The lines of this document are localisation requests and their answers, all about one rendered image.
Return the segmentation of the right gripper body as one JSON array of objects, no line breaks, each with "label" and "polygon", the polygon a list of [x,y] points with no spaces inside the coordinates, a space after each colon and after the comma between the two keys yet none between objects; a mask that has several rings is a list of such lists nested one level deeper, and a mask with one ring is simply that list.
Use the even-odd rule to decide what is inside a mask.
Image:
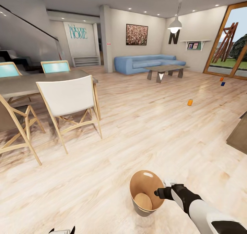
[{"label": "right gripper body", "polygon": [[158,188],[158,192],[159,192],[159,197],[160,199],[168,199],[168,200],[172,200],[169,195],[168,195],[168,190],[170,187],[165,187],[165,188]]}]

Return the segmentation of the trash can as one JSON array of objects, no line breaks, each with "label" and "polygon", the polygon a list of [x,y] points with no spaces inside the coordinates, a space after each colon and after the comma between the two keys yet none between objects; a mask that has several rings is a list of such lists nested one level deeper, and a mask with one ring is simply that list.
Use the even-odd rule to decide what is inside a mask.
[{"label": "trash can", "polygon": [[[153,177],[144,173],[150,173]],[[131,177],[129,190],[134,209],[141,217],[148,217],[163,205],[165,199],[154,194],[158,188],[164,188],[164,184],[152,171],[140,170]]]}]

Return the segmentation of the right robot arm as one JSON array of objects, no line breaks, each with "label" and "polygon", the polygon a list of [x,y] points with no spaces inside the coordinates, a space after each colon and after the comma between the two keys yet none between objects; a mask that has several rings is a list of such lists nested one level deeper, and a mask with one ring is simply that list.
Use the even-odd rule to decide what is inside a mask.
[{"label": "right robot arm", "polygon": [[203,201],[175,178],[166,178],[163,183],[164,188],[158,188],[154,194],[160,199],[176,201],[201,234],[247,234],[245,225]]}]

